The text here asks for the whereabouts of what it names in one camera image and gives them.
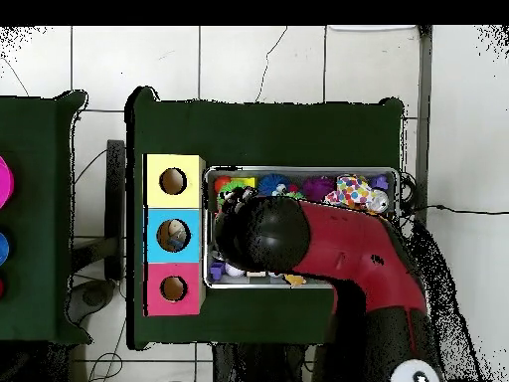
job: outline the green toy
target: green toy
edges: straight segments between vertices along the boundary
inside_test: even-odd
[[[306,197],[302,195],[300,192],[288,192],[285,193],[284,196],[289,196],[290,198],[293,199],[306,199]]]

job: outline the purple toy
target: purple toy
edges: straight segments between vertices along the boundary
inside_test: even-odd
[[[225,263],[211,264],[211,275],[215,282],[218,282],[224,273],[225,273]]]
[[[387,177],[384,175],[380,175],[371,179],[370,183],[371,187],[374,189],[389,189],[389,183],[387,183]]]
[[[336,190],[334,179],[331,177],[310,177],[302,185],[304,196],[314,202],[322,202],[326,195]]]

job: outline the box hole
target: box hole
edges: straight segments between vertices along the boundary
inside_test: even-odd
[[[186,292],[187,285],[182,277],[167,277],[161,283],[161,294],[166,300],[182,300]]]
[[[157,243],[166,252],[180,252],[191,240],[191,231],[181,220],[167,220],[157,230]]]
[[[168,168],[159,176],[159,186],[168,195],[178,195],[187,187],[186,175],[180,168]]]

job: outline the pink toy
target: pink toy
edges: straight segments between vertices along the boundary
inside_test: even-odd
[[[0,156],[0,208],[4,206],[14,190],[14,176]]]

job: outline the blue box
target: blue box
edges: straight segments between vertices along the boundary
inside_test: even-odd
[[[191,239],[179,252],[167,252],[157,242],[157,231],[168,220],[180,220],[189,229]],[[199,209],[152,209],[148,208],[147,260],[150,264],[198,264],[200,262],[200,210]]]

